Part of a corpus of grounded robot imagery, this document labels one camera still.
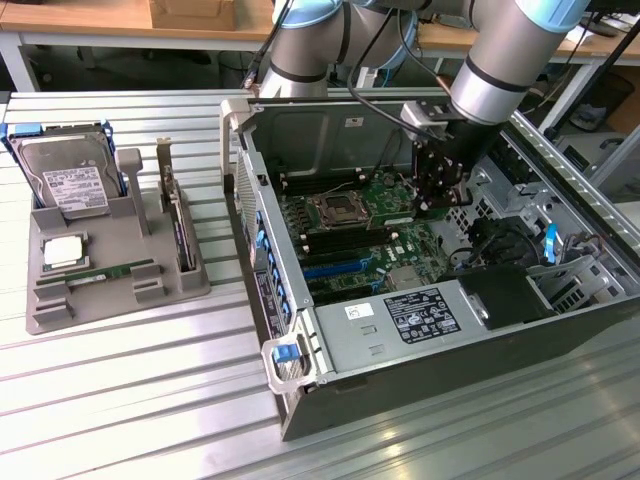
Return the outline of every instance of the warning label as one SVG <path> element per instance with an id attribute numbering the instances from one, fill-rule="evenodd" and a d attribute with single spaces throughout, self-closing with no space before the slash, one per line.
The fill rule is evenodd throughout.
<path id="1" fill-rule="evenodd" d="M 107 195 L 97 167 L 43 172 L 51 195 L 63 212 L 106 207 Z"/>
<path id="2" fill-rule="evenodd" d="M 460 331 L 460 325 L 437 288 L 385 298 L 384 303 L 405 343 Z"/>

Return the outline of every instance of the wooden table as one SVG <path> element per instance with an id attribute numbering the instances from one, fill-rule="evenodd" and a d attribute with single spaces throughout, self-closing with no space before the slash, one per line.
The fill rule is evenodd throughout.
<path id="1" fill-rule="evenodd" d="M 38 90 L 21 50 L 25 45 L 257 50 L 271 29 L 273 9 L 271 0 L 236 0 L 238 28 L 228 32 L 154 29 L 148 0 L 48 0 L 44 5 L 0 2 L 0 53 L 19 91 Z M 427 25 L 420 29 L 419 44 L 426 58 L 439 59 L 439 67 L 442 59 L 464 58 L 476 35 L 474 31 Z M 621 39 L 622 35 L 592 37 L 578 50 L 571 63 L 581 67 L 541 128 L 562 115 Z M 551 61 L 566 62 L 573 48 L 574 44 L 563 42 Z M 640 41 L 634 42 L 618 63 L 640 65 Z"/>

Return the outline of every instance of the green circuit board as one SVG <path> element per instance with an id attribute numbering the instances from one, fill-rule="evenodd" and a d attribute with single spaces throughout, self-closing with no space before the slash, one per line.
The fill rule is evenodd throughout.
<path id="1" fill-rule="evenodd" d="M 435 282 L 447 271 L 447 256 L 429 227 L 434 218 L 416 216 L 412 193 L 398 174 L 380 173 L 358 190 L 280 197 L 280 208 L 303 272 L 308 270 L 305 262 L 311 258 L 300 240 L 305 235 L 333 231 L 349 238 L 353 228 L 364 226 L 373 230 L 386 228 L 394 233 L 392 239 L 379 245 L 313 257 L 314 266 L 309 268 L 340 265 L 345 254 L 355 261 L 364 260 L 367 265 L 358 272 L 307 279 L 316 303 L 324 303 L 318 299 L 338 301 L 349 292 L 364 297 L 396 291 L 394 272 L 401 267 L 413 267 L 424 285 Z M 437 217 L 444 214 L 446 212 L 439 212 Z"/>

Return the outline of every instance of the aluminum profile table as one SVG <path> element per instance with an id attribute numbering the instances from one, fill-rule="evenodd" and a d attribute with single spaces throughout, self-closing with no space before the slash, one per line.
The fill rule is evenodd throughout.
<path id="1" fill-rule="evenodd" d="M 157 180 L 155 139 L 172 137 L 213 288 L 198 300 L 29 336 L 30 191 L 0 154 L 0 478 L 640 475 L 638 319 L 554 361 L 280 442 L 222 201 L 217 115 L 233 94 L 241 93 L 22 93 L 9 102 L 10 123 L 108 118 L 118 147 L 141 149 L 143 185 Z"/>

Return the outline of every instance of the motherboard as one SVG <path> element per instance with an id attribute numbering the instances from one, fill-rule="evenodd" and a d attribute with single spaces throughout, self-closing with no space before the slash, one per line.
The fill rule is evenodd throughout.
<path id="1" fill-rule="evenodd" d="M 279 195 L 316 305 L 428 285 L 447 271 L 442 240 L 429 228 L 434 215 L 417 214 L 402 173 L 388 168 L 341 180 L 320 192 L 331 184 L 306 186 L 312 193 L 305 195 L 287 194 L 285 182 Z"/>

